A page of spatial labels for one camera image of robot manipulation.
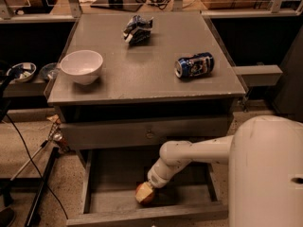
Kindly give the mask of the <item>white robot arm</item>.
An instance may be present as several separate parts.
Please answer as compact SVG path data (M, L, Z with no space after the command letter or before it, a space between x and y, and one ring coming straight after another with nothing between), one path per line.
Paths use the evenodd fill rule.
M192 162L228 165L229 227L303 227L303 124L261 115L233 135L205 140L168 141L135 190L148 203Z

